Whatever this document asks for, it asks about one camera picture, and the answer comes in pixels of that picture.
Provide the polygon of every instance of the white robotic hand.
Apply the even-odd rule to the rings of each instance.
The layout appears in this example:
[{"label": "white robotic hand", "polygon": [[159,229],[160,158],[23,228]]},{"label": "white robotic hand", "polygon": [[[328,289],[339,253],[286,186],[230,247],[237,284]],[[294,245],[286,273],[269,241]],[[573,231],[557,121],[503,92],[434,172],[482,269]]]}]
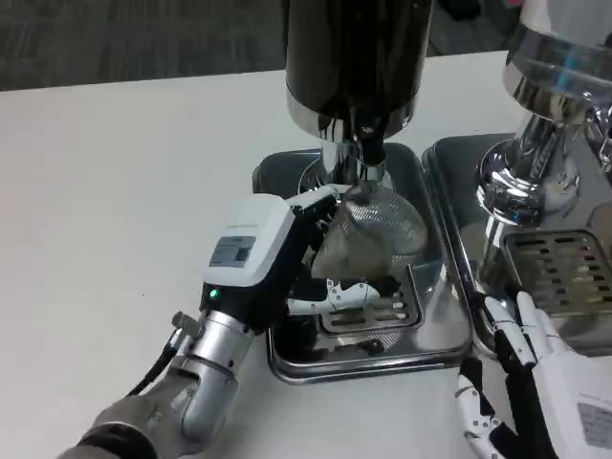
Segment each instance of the white robotic hand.
[{"label": "white robotic hand", "polygon": [[482,361],[467,357],[455,393],[465,437],[480,458],[612,458],[612,384],[597,361],[574,352],[531,296],[516,297],[516,318],[484,300],[516,433],[483,393]]}]

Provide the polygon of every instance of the robot finger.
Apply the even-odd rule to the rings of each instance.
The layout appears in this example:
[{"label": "robot finger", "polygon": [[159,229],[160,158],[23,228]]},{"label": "robot finger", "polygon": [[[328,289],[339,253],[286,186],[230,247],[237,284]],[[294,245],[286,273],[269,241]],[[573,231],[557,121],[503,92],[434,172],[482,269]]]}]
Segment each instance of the robot finger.
[{"label": "robot finger", "polygon": [[546,342],[548,343],[548,346],[551,348],[552,352],[555,353],[567,351],[567,344],[565,344],[565,341],[563,341],[563,339],[558,335],[558,331],[548,314],[541,309],[536,309],[535,312],[537,314],[537,321],[542,328],[542,332],[546,337]]},{"label": "robot finger", "polygon": [[491,296],[485,298],[485,308],[492,318],[495,352],[504,370],[511,373],[536,365],[536,356],[529,342],[506,308]]},{"label": "robot finger", "polygon": [[553,348],[548,344],[542,326],[537,320],[537,309],[534,305],[534,300],[526,292],[519,292],[516,296],[516,304],[522,322],[523,335],[527,337],[535,357],[540,361],[551,354]]},{"label": "robot finger", "polygon": [[467,357],[461,364],[455,392],[464,436],[482,459],[521,457],[518,436],[501,420],[482,390],[482,361]]}]

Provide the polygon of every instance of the black cable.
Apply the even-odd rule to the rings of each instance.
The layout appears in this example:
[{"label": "black cable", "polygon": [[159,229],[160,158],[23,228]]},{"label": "black cable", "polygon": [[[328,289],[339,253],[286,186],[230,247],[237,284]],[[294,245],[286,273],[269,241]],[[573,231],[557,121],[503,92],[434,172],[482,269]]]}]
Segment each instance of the black cable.
[{"label": "black cable", "polygon": [[144,378],[142,378],[142,380],[138,384],[136,384],[136,386],[132,390],[128,392],[126,397],[132,397],[134,395],[140,394],[146,389],[148,385],[153,383],[157,379],[157,377],[162,374],[165,368],[170,364],[172,359],[174,359],[177,351],[178,349],[175,349],[172,345],[167,343],[164,346],[164,350],[162,351],[160,356],[157,358],[155,363],[153,363],[153,366],[151,366],[151,368],[149,368],[149,371],[146,372],[146,375],[144,375]]}]

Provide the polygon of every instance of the stainless steel tray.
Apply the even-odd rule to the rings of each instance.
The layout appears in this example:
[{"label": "stainless steel tray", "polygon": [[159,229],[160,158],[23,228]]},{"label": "stainless steel tray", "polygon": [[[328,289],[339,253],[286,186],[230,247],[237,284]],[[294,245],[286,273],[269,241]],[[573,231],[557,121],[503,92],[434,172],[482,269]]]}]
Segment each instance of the stainless steel tray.
[{"label": "stainless steel tray", "polygon": [[[451,258],[448,264],[449,271],[456,279],[462,301],[472,311],[476,341],[489,350],[492,349],[491,328],[486,320],[483,320],[482,312],[478,309],[480,302],[475,298],[475,279],[477,272],[483,266],[485,227],[489,216],[478,206],[474,192],[474,178],[476,166],[484,153],[496,143],[509,137],[511,135],[442,139],[423,157],[426,177],[435,202],[434,208],[441,222]],[[518,240],[517,238],[543,240],[550,236],[554,240],[567,235],[568,231],[576,237],[577,234],[581,234],[584,240],[592,237],[595,242],[591,243],[593,253],[590,254],[597,256],[603,272],[609,272],[612,249],[612,188],[606,177],[601,174],[599,163],[583,137],[571,141],[571,151],[580,172],[577,203],[565,214],[558,212],[547,217],[545,224],[538,229],[506,227],[502,240],[511,239],[505,240],[506,256],[500,251],[495,276],[492,276],[493,281],[486,285],[489,292],[499,293],[503,291],[503,282],[515,279],[522,282],[528,291],[531,290],[530,293],[538,295],[536,285],[526,279],[532,267],[519,266],[518,253],[508,250],[508,245],[511,245],[513,240]],[[610,280],[612,279],[606,277],[604,283]],[[612,315],[607,314],[606,307],[595,311],[592,304],[586,303],[586,296],[579,299],[573,295],[572,301],[561,298],[572,290],[572,286],[568,285],[571,281],[569,276],[564,276],[562,284],[558,284],[557,307],[553,308],[551,304],[544,302],[544,298],[539,299],[540,303],[549,311],[555,310],[553,322],[561,335],[574,348],[588,355],[609,354],[612,352]],[[562,305],[561,301],[567,301],[567,304]]]},{"label": "stainless steel tray", "polygon": [[[470,313],[453,296],[446,277],[441,232],[421,164],[403,145],[389,143],[385,150],[387,171],[396,191],[419,210],[429,228],[427,249],[413,264],[414,289],[407,279],[403,282],[408,314],[396,315],[383,328],[362,330],[330,330],[328,317],[289,318],[275,325],[268,333],[269,363],[286,382],[313,383],[440,368],[457,364],[470,347]],[[253,172],[253,191],[284,198],[294,195],[301,173],[318,154],[318,150],[308,150],[271,155]],[[414,307],[409,305],[412,297]]]}]

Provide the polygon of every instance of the espresso machine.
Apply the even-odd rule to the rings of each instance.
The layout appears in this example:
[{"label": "espresso machine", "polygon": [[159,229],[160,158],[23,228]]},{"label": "espresso machine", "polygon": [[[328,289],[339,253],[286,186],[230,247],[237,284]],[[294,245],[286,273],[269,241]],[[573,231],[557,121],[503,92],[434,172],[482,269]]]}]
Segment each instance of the espresso machine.
[{"label": "espresso machine", "polygon": [[612,351],[611,47],[609,1],[527,1],[503,70],[522,126],[442,139],[424,155],[448,268],[485,351],[492,328],[477,297],[503,298],[509,282],[576,350]]},{"label": "espresso machine", "polygon": [[393,305],[275,325],[268,332],[271,369],[287,382],[312,383],[456,364],[471,344],[470,312],[447,273],[426,176],[409,148],[384,142],[415,110],[432,0],[283,6],[289,113],[316,148],[266,158],[253,172],[253,191],[287,199],[326,184],[383,186],[418,211],[427,242],[396,275]]}]

